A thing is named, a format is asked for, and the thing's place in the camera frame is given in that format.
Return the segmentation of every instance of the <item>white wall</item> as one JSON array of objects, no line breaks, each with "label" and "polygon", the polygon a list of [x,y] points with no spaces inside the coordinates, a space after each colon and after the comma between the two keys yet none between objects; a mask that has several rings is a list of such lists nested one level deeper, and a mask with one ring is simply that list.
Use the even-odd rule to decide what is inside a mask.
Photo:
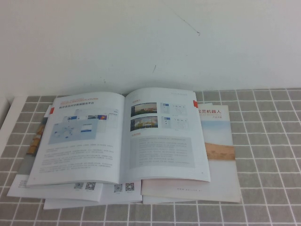
[{"label": "white wall", "polygon": [[300,0],[3,0],[0,90],[301,87],[300,9]]}]

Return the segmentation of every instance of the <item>photo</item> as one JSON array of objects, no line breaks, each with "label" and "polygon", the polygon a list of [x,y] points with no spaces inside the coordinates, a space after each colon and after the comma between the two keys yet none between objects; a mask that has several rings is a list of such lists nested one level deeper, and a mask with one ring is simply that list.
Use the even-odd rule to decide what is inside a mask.
[{"label": "photo", "polygon": [[158,128],[157,116],[146,116],[131,120],[131,131],[144,128]]},{"label": "photo", "polygon": [[139,114],[157,113],[157,103],[144,103],[132,106],[131,117]]}]

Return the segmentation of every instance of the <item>booklet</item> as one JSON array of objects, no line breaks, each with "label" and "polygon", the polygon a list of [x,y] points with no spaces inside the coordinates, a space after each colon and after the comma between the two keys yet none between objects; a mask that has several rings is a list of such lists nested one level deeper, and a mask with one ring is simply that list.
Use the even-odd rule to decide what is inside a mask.
[{"label": "booklet", "polygon": [[28,148],[28,151],[21,163],[19,171],[9,189],[8,196],[25,198],[64,198],[89,200],[97,203],[100,199],[103,184],[95,182],[78,182],[72,184],[35,186],[27,188],[26,183],[35,161],[41,137],[50,112],[48,108],[40,124],[36,136]]},{"label": "booklet", "polygon": [[210,181],[194,92],[144,88],[126,98],[54,100],[27,186],[147,178]]},{"label": "booklet", "polygon": [[49,210],[107,204],[128,204],[141,201],[141,181],[137,181],[134,183],[125,183],[120,185],[104,184],[99,202],[67,199],[46,199],[44,203],[44,209]]},{"label": "booklet", "polygon": [[199,107],[211,182],[180,179],[143,180],[142,195],[165,197],[163,202],[177,199],[240,202],[240,187],[235,162],[228,106]]}]

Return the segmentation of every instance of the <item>open book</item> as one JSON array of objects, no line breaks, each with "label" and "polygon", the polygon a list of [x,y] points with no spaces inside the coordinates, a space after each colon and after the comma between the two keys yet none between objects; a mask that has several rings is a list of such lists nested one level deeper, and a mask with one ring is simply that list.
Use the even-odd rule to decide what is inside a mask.
[{"label": "open book", "polygon": [[192,91],[145,88],[55,99],[27,186],[122,184],[147,178],[210,181]]},{"label": "open book", "polygon": [[211,182],[180,179],[143,181],[143,203],[207,200],[240,202],[240,187],[235,162],[228,106],[199,107]]}]

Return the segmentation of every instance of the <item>gray tile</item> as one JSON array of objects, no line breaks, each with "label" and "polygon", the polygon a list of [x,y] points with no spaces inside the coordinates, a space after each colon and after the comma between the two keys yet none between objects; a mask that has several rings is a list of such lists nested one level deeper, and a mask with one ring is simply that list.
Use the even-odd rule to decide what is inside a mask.
[{"label": "gray tile", "polygon": [[8,191],[9,191],[8,187],[3,188],[3,192],[0,197],[0,202],[19,202],[20,199],[19,197],[7,196]]},{"label": "gray tile", "polygon": [[19,204],[16,220],[34,220],[39,209],[39,204]]},{"label": "gray tile", "polygon": [[222,101],[222,105],[228,105],[229,111],[239,111],[239,105],[237,101]]},{"label": "gray tile", "polygon": [[62,209],[60,220],[80,220],[82,207]]},{"label": "gray tile", "polygon": [[274,159],[256,159],[258,172],[278,172]]},{"label": "gray tile", "polygon": [[245,206],[248,222],[269,222],[269,214],[265,206]]},{"label": "gray tile", "polygon": [[277,112],[260,112],[263,121],[280,121]]},{"label": "gray tile", "polygon": [[57,220],[60,209],[44,210],[44,205],[40,206],[37,220]]},{"label": "gray tile", "polygon": [[2,203],[0,205],[0,219],[13,219],[17,204]]},{"label": "gray tile", "polygon": [[221,210],[219,206],[198,206],[200,222],[221,222]]},{"label": "gray tile", "polygon": [[262,189],[241,189],[244,204],[264,204]]},{"label": "gray tile", "polygon": [[267,135],[264,133],[248,134],[251,145],[268,145],[269,141]]},{"label": "gray tile", "polygon": [[219,101],[220,94],[218,91],[204,91],[204,101]]},{"label": "gray tile", "polygon": [[241,111],[257,111],[257,105],[255,101],[240,101]]},{"label": "gray tile", "polygon": [[301,101],[292,101],[293,107],[296,111],[301,110]]},{"label": "gray tile", "polygon": [[290,101],[275,101],[277,111],[292,111],[293,106]]},{"label": "gray tile", "polygon": [[296,112],[296,114],[298,115],[299,121],[301,121],[301,112]]},{"label": "gray tile", "polygon": [[246,131],[248,133],[264,133],[262,122],[245,122]]},{"label": "gray tile", "polygon": [[196,97],[197,97],[197,101],[204,101],[202,92],[196,92]]},{"label": "gray tile", "polygon": [[243,122],[231,122],[232,133],[245,133],[245,126]]},{"label": "gray tile", "polygon": [[105,205],[87,206],[84,210],[83,220],[104,220]]},{"label": "gray tile", "polygon": [[7,177],[8,173],[0,172],[0,186],[4,186]]},{"label": "gray tile", "polygon": [[300,90],[290,90],[288,91],[288,94],[290,95],[291,100],[301,100],[301,91]]},{"label": "gray tile", "polygon": [[235,146],[236,158],[252,158],[251,149],[249,146]]},{"label": "gray tile", "polygon": [[301,222],[301,206],[292,206],[293,215],[297,222]]},{"label": "gray tile", "polygon": [[[128,226],[150,226],[150,224],[149,225],[147,224],[143,225],[143,224],[145,223],[142,223],[140,225],[140,223],[134,222],[134,223],[128,223]],[[82,222],[81,226],[103,226],[103,222]]]},{"label": "gray tile", "polygon": [[293,153],[290,146],[273,146],[275,158],[293,158]]},{"label": "gray tile", "polygon": [[240,112],[229,112],[230,121],[243,121]]},{"label": "gray tile", "polygon": [[32,118],[32,122],[42,122],[45,113],[35,113]]},{"label": "gray tile", "polygon": [[287,134],[291,145],[301,145],[301,134],[290,133]]},{"label": "gray tile", "polygon": [[289,100],[286,91],[271,91],[273,100]]},{"label": "gray tile", "polygon": [[301,175],[299,173],[281,173],[284,187],[301,187]]},{"label": "gray tile", "polygon": [[292,150],[296,158],[301,158],[301,146],[292,146]]},{"label": "gray tile", "polygon": [[254,100],[253,91],[237,91],[239,100]]},{"label": "gray tile", "polygon": [[80,222],[59,222],[58,226],[80,226]]},{"label": "gray tile", "polygon": [[256,100],[271,100],[271,94],[269,91],[254,91]]},{"label": "gray tile", "polygon": [[243,206],[229,205],[222,206],[222,216],[224,222],[245,222],[245,213]]},{"label": "gray tile", "polygon": [[26,102],[38,102],[39,98],[40,98],[39,96],[27,97]]},{"label": "gray tile", "polygon": [[273,101],[257,101],[259,111],[275,111]]},{"label": "gray tile", "polygon": [[263,187],[283,187],[279,174],[259,173]]},{"label": "gray tile", "polygon": [[301,188],[287,189],[286,193],[291,204],[301,204]]},{"label": "gray tile", "polygon": [[13,162],[13,159],[0,159],[0,171],[10,171]]},{"label": "gray tile", "polygon": [[238,173],[240,187],[260,187],[257,173]]},{"label": "gray tile", "polygon": [[24,134],[12,133],[8,138],[7,145],[20,145],[23,137]]},{"label": "gray tile", "polygon": [[15,158],[19,146],[6,146],[2,153],[2,158]]},{"label": "gray tile", "polygon": [[287,133],[301,133],[299,122],[283,122],[283,127]]},{"label": "gray tile", "polygon": [[248,145],[248,137],[246,134],[232,134],[233,144],[234,145]]},{"label": "gray tile", "polygon": [[261,121],[258,112],[242,112],[245,121]]},{"label": "gray tile", "polygon": [[41,199],[35,198],[21,198],[20,202],[37,202],[40,203]]},{"label": "gray tile", "polygon": [[270,146],[252,146],[254,158],[273,158]]},{"label": "gray tile", "polygon": [[24,156],[26,155],[28,149],[29,149],[29,146],[21,146],[20,150],[17,154],[17,158],[24,158]]},{"label": "gray tile", "polygon": [[130,221],[150,221],[151,220],[151,205],[130,205]]},{"label": "gray tile", "polygon": [[17,122],[29,122],[32,118],[32,113],[20,113]]},{"label": "gray tile", "polygon": [[288,204],[284,189],[264,189],[267,204]]},{"label": "gray tile", "polygon": [[36,112],[46,112],[49,105],[50,105],[49,103],[39,103]]},{"label": "gray tile", "polygon": [[295,159],[276,159],[280,172],[299,172]]},{"label": "gray tile", "polygon": [[127,220],[128,205],[108,205],[106,220]]},{"label": "gray tile", "polygon": [[13,167],[11,168],[11,171],[12,172],[18,172],[22,161],[23,161],[23,159],[15,159],[15,162],[14,162]]},{"label": "gray tile", "polygon": [[12,226],[33,226],[33,223],[29,221],[14,221]]},{"label": "gray tile", "polygon": [[36,133],[38,131],[39,123],[30,123],[27,133]]},{"label": "gray tile", "polygon": [[197,206],[196,205],[176,205],[175,206],[175,220],[177,222],[197,222]]},{"label": "gray tile", "polygon": [[225,100],[237,100],[235,91],[221,91],[221,99]]},{"label": "gray tile", "polygon": [[253,159],[236,159],[237,172],[256,172]]},{"label": "gray tile", "polygon": [[21,112],[34,112],[36,106],[36,103],[25,103]]},{"label": "gray tile", "polygon": [[269,133],[268,137],[271,145],[288,145],[285,133]]},{"label": "gray tile", "polygon": [[17,122],[14,126],[13,133],[25,133],[28,127],[28,123]]},{"label": "gray tile", "polygon": [[141,222],[129,222],[128,223],[128,226],[151,226],[150,223],[141,223]]},{"label": "gray tile", "polygon": [[284,133],[280,122],[264,122],[267,133]]},{"label": "gray tile", "polygon": [[295,112],[278,112],[281,121],[298,121]]},{"label": "gray tile", "polygon": [[174,221],[173,205],[153,205],[152,221]]},{"label": "gray tile", "polygon": [[26,134],[22,142],[22,145],[30,145],[35,136],[36,136],[35,134]]},{"label": "gray tile", "polygon": [[293,216],[289,206],[269,206],[268,208],[272,222],[293,222]]},{"label": "gray tile", "polygon": [[43,96],[40,99],[40,102],[53,102],[55,100],[56,96]]}]

